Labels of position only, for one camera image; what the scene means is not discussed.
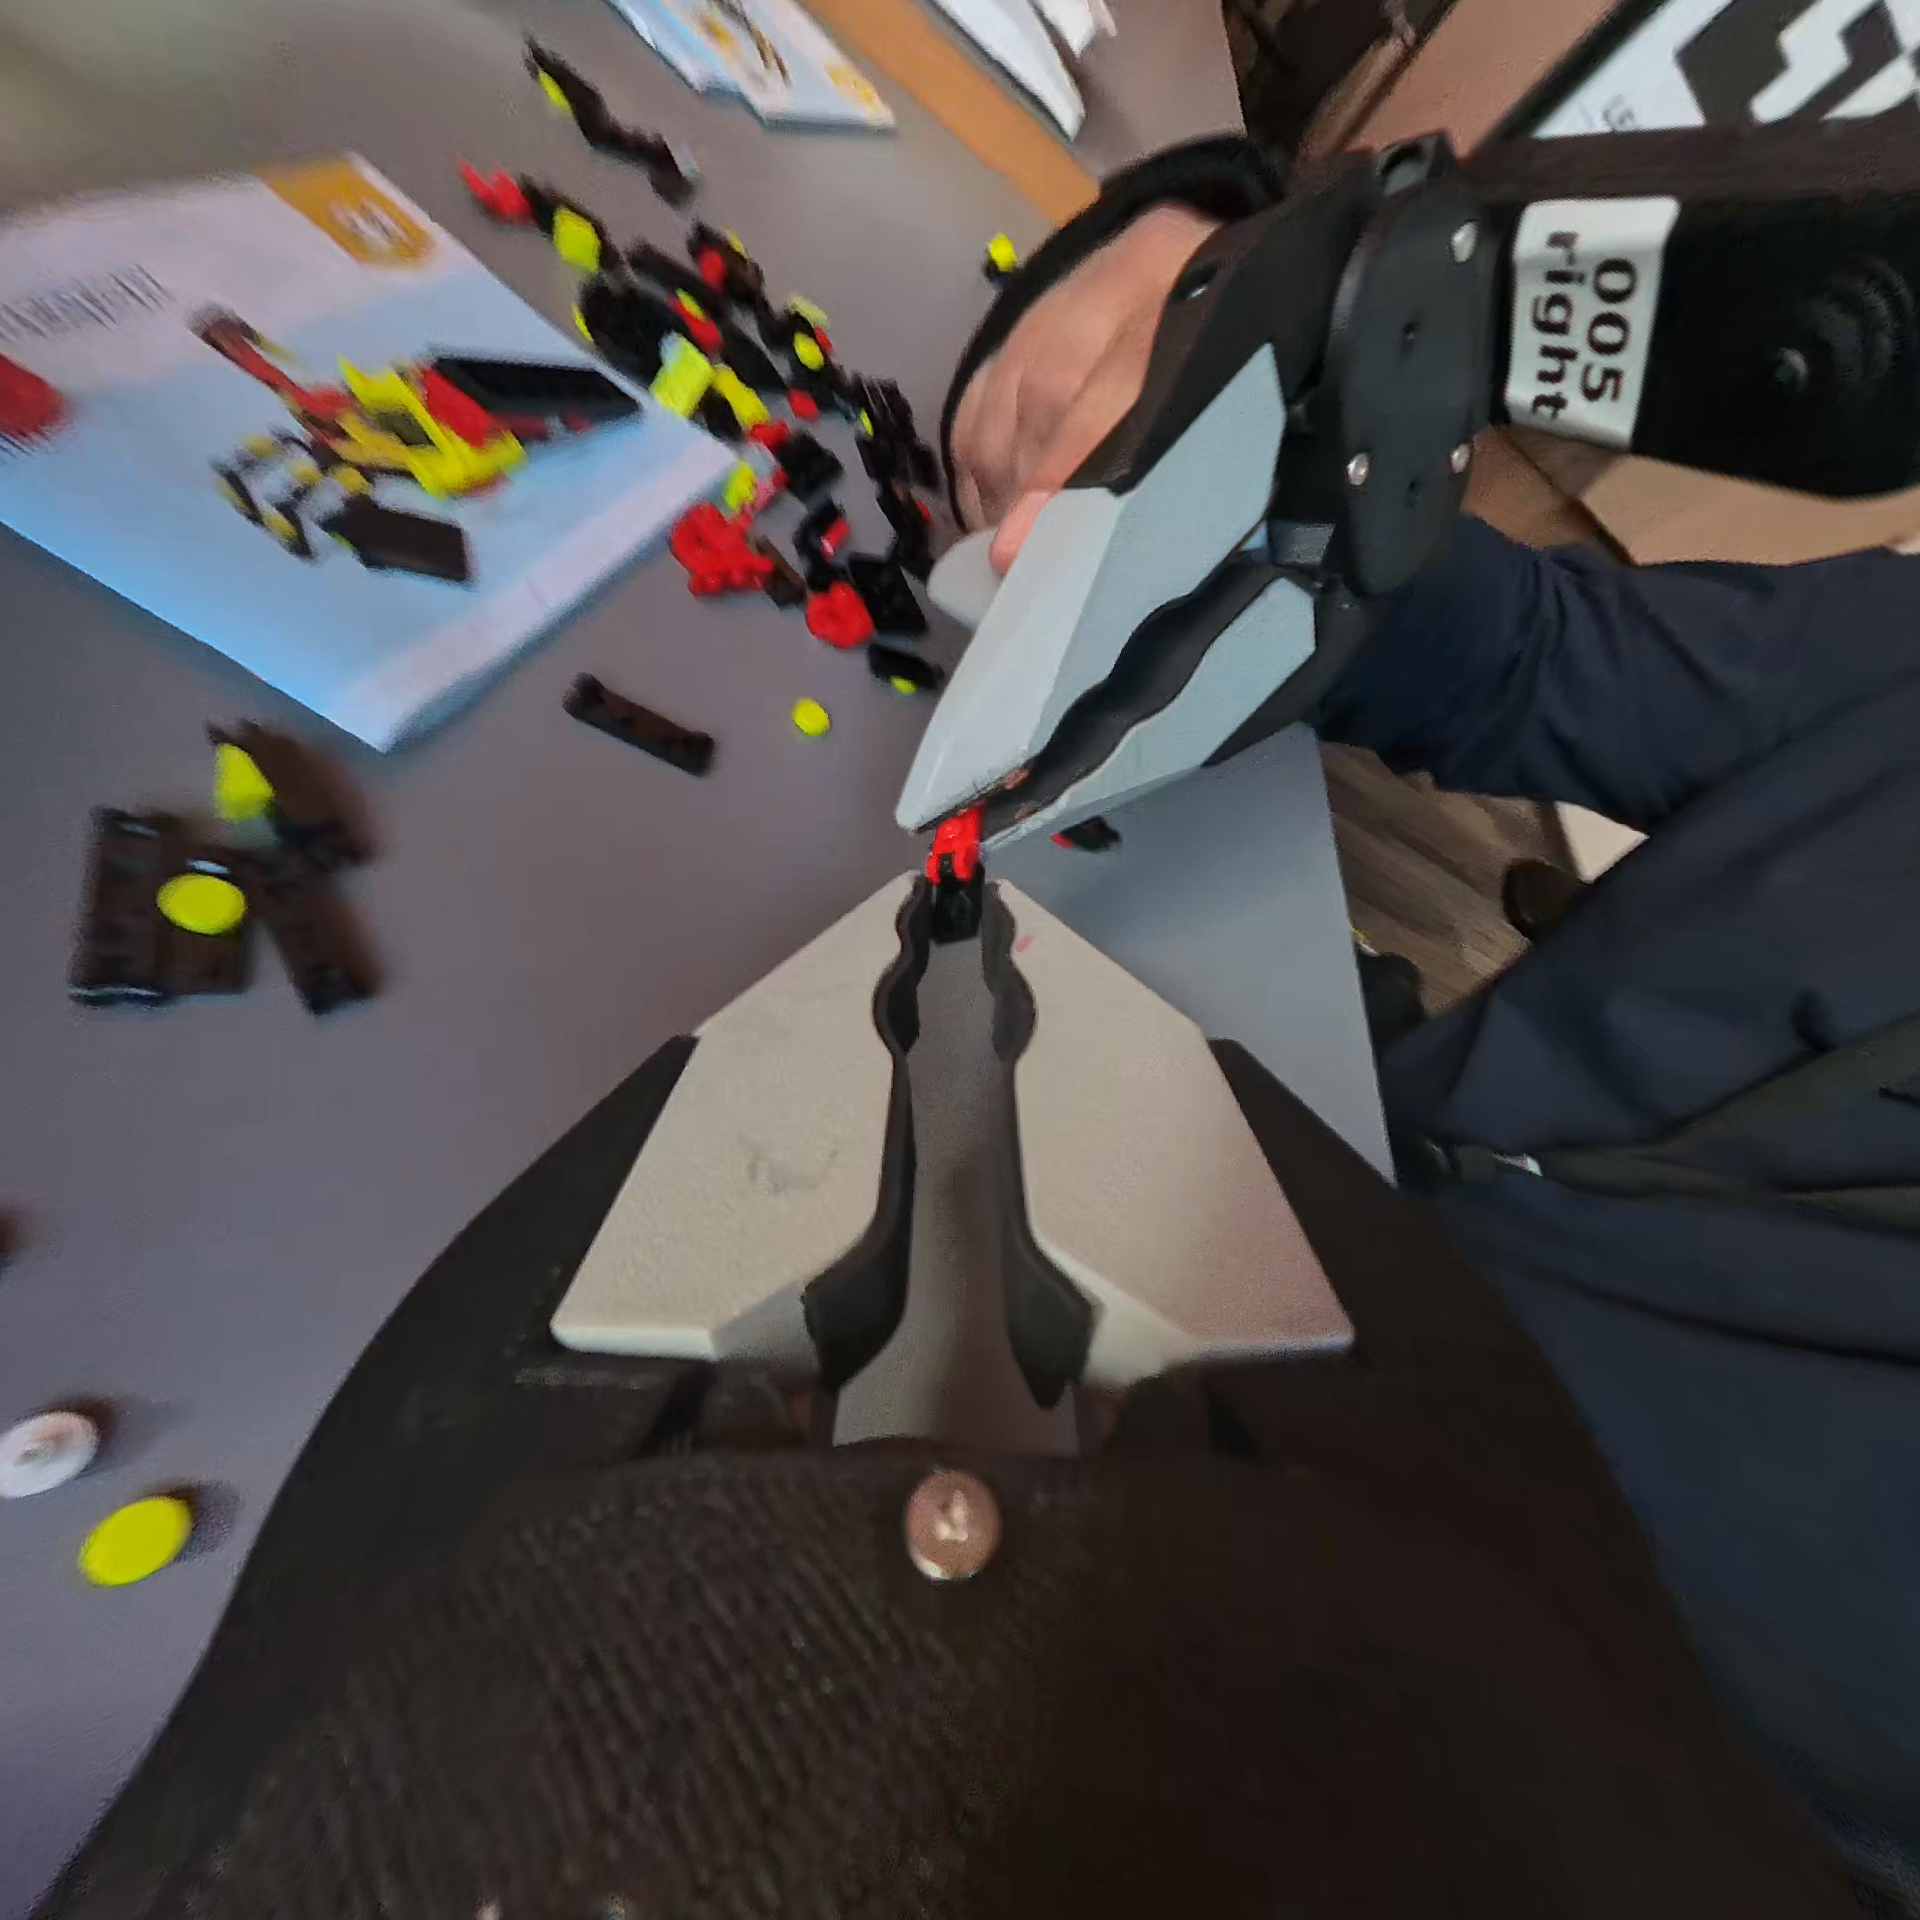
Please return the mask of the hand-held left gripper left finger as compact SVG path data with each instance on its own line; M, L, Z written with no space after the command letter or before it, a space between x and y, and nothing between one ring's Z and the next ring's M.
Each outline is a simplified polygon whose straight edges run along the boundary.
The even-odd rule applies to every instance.
M687 1041L563 1297L572 1353L840 1389L906 1301L920 883L893 878Z

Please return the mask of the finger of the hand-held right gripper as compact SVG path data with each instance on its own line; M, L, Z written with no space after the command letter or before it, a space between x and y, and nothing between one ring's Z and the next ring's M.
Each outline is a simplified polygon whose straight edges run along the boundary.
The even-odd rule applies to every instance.
M1150 614L1077 694L1023 781L990 798L990 847L1053 835L1198 769L1313 653L1291 570L1221 570Z
M1281 432L1280 372L1261 346L1129 491L1062 488L1041 510L940 694L898 830L931 830L1055 742L1134 631L1255 531Z

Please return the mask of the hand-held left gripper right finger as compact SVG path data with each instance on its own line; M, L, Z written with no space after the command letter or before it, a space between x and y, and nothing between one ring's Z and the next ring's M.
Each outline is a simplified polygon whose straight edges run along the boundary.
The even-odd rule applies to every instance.
M1348 1353L1202 1028L1018 888L983 900L1002 1317L1033 1400Z

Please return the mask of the black and red lego hinge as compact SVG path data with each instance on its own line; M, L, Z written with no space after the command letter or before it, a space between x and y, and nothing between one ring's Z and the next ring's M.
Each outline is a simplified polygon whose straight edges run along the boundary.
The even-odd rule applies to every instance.
M979 931L984 908L984 857L979 849L983 807L946 817L929 840L923 884L929 893L929 939L958 946Z

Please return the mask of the narrow black lego plate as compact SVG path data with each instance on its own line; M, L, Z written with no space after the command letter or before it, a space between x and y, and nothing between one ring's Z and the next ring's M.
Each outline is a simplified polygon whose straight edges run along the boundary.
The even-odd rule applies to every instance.
M593 734L631 747L641 757L692 778L706 778L712 767L712 737L692 731L654 709L644 709L591 672L581 672L566 685L561 709Z

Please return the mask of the person's right forearm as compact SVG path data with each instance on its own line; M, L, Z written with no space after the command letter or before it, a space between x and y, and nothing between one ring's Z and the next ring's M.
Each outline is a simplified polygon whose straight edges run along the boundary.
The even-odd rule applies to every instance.
M1916 560L1624 566L1460 516L1309 728L1436 787L1653 831L1789 754L1914 747Z

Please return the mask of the pile of lego pieces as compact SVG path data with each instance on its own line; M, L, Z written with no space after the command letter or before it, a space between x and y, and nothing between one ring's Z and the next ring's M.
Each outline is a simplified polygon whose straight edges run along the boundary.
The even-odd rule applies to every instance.
M826 312L774 301L752 251L692 225L685 251L606 246L577 277L577 330L656 406L733 452L666 549L694 598L756 592L906 697L946 672L921 653L942 477L901 388L848 367Z

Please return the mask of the large black studded lego plate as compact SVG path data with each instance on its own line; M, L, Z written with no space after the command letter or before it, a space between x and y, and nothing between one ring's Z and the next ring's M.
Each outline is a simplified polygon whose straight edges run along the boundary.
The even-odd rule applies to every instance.
M640 414L638 395L581 362L438 355L422 362L422 372L519 439L581 434Z

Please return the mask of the black lego plate assembly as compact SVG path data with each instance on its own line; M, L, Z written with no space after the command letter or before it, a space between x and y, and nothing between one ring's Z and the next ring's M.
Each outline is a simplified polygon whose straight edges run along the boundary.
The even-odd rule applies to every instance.
M309 1015L370 1004L388 973L350 900L372 859L350 781L305 737L266 723L213 723L205 744L202 815L91 815L68 995L147 1009L229 997L265 947Z

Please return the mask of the long black lego assembly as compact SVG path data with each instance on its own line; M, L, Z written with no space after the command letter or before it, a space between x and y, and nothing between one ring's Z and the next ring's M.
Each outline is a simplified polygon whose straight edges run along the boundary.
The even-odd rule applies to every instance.
M549 105L563 114L591 152L640 170L665 204L692 199L697 166L673 142L619 118L583 73L532 36L523 41L523 64Z

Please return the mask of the large yellow round lego tile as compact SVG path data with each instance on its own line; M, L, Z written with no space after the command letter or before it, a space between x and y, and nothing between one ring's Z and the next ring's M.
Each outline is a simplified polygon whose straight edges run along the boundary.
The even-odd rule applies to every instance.
M86 1586L116 1591L170 1567L197 1531L197 1504L179 1492L117 1504L83 1538L78 1573Z

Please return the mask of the framed marker sign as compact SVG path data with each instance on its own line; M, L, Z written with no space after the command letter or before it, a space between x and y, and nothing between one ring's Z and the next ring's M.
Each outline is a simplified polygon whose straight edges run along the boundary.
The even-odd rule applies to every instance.
M1914 2L1611 5L1492 138L1814 124L1914 132Z

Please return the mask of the person's torso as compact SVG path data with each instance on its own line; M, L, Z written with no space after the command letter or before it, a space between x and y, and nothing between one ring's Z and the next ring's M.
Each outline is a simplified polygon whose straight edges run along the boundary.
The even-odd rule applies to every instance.
M1388 1114L1764 1763L1914 1913L1914 718L1390 757L1643 831Z

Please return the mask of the small instruction booklet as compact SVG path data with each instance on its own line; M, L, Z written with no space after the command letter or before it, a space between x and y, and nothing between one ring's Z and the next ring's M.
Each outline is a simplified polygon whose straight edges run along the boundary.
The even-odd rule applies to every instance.
M606 7L694 93L712 93L728 83L707 42L685 23L677 5L606 2Z
M697 2L692 26L765 127L893 132L892 105L800 5Z

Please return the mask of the white round disc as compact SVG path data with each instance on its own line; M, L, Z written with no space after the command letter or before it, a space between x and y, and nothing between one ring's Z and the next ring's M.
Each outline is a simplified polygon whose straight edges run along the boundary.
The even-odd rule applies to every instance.
M1 1428L1 1500L37 1500L64 1486L92 1466L100 1443L100 1422L78 1408L23 1416Z

